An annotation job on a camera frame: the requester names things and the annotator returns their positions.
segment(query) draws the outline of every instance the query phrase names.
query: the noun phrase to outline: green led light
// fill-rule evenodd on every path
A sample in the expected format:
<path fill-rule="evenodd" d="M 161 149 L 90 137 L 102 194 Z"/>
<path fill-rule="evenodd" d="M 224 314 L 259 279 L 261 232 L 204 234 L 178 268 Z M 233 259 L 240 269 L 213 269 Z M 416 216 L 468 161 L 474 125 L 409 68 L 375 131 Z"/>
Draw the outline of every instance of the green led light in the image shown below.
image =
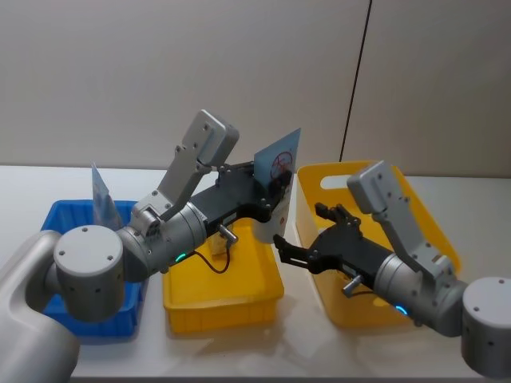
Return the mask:
<path fill-rule="evenodd" d="M 185 253 L 181 254 L 180 256 L 178 256 L 178 257 L 176 258 L 176 262 L 179 262 L 179 261 L 180 261 L 181 259 L 183 259 L 184 257 L 186 257 L 186 254 L 185 254 Z"/>

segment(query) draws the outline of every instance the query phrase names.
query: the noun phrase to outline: tabletop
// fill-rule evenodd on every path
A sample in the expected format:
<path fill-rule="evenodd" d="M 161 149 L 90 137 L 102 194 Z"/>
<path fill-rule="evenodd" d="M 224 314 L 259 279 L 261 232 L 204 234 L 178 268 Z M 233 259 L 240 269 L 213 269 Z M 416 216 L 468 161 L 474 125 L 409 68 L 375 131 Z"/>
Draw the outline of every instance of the tabletop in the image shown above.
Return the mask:
<path fill-rule="evenodd" d="M 139 200 L 164 171 L 100 169 L 114 199 Z M 197 191 L 213 183 L 205 176 Z M 407 177 L 461 257 L 467 282 L 511 276 L 511 180 Z M 41 225 L 58 199 L 92 196 L 89 168 L 0 166 L 0 267 Z M 286 239 L 298 243 L 295 193 Z M 325 315 L 311 276 L 278 263 L 285 294 L 271 326 L 176 336 L 162 306 L 161 275 L 149 285 L 130 339 L 83 340 L 72 381 L 167 381 L 172 377 L 479 378 L 460 355 L 460 339 L 412 325 L 340 330 Z"/>

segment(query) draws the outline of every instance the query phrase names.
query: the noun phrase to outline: yellow plastic basket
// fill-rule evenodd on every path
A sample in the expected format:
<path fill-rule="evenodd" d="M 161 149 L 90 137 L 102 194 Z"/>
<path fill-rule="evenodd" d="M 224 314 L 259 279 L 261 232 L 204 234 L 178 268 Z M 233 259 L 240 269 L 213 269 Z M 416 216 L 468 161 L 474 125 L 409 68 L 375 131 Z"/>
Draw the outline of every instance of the yellow plastic basket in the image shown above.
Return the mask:
<path fill-rule="evenodd" d="M 368 161 L 315 164 L 304 166 L 298 170 L 296 228 L 303 246 L 309 247 L 321 230 L 332 225 L 332 222 L 319 218 L 315 214 L 314 205 L 321 202 L 329 207 L 338 203 L 342 204 L 352 215 L 361 219 L 361 230 L 364 236 L 388 249 L 392 249 L 382 228 L 370 215 L 364 215 L 358 209 L 347 188 L 326 189 L 321 186 L 323 179 L 328 176 L 349 176 L 370 164 L 372 162 Z M 460 260 L 449 240 L 444 236 L 442 230 L 435 223 L 403 174 L 396 167 L 393 167 L 393 169 L 405 195 L 410 197 L 411 211 L 425 237 L 441 253 L 450 257 L 458 273 L 461 268 Z M 328 270 L 313 275 L 313 279 L 327 315 L 333 323 L 340 327 L 388 326 L 410 321 L 394 307 L 374 295 L 363 294 L 346 298 L 342 293 L 342 289 L 350 279 L 341 272 Z M 357 291 L 362 290 L 368 289 L 361 286 Z"/>
<path fill-rule="evenodd" d="M 240 238 L 231 248 L 231 264 L 216 274 L 198 256 L 171 267 L 163 277 L 163 300 L 172 331 L 191 333 L 272 322 L 283 284 L 270 245 L 252 235 L 250 219 L 233 231 Z M 197 249 L 222 269 L 226 254 L 212 255 L 209 243 Z"/>

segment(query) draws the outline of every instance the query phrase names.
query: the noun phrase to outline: blue plastic basket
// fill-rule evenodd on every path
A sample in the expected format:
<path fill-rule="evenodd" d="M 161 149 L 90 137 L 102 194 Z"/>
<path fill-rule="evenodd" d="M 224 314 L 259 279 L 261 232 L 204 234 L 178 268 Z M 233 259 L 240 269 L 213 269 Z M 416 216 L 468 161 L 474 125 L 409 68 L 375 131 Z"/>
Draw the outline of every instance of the blue plastic basket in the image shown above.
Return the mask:
<path fill-rule="evenodd" d="M 124 225 L 129 222 L 134 204 L 133 201 L 115 203 Z M 55 230 L 64 234 L 75 227 L 90 224 L 93 224 L 92 200 L 63 200 L 53 204 L 41 230 Z M 126 282 L 125 301 L 121 309 L 104 322 L 87 323 L 71 317 L 60 295 L 54 295 L 43 312 L 80 337 L 130 337 L 137 327 L 146 286 L 146 282 Z"/>

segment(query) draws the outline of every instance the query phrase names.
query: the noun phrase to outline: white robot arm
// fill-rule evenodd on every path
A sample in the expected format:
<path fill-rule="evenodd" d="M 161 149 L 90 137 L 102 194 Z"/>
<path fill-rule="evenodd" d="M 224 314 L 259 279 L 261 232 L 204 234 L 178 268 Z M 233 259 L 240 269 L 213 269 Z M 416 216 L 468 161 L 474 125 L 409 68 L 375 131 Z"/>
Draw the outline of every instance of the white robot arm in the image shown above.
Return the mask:
<path fill-rule="evenodd" d="M 461 355 L 485 377 L 511 377 L 511 280 L 483 278 L 468 286 L 446 256 L 424 238 L 389 164 L 381 161 L 350 177 L 347 186 L 360 211 L 380 223 L 394 252 L 363 237 L 360 220 L 343 206 L 316 204 L 335 222 L 309 249 L 276 235 L 280 259 L 318 274 L 340 270 L 351 277 L 343 293 L 361 283 L 402 309 L 416 326 L 461 336 Z"/>
<path fill-rule="evenodd" d="M 124 281 L 167 272 L 218 231 L 235 242 L 227 226 L 240 218 L 270 222 L 291 173 L 262 185 L 253 163 L 225 164 L 238 138 L 231 125 L 202 110 L 160 185 L 134 206 L 126 227 L 42 231 L 20 247 L 0 274 L 0 382 L 69 380 L 79 342 L 41 314 L 54 294 L 76 319 L 100 322 L 121 308 Z M 219 171 L 216 184 L 192 196 L 213 168 Z"/>

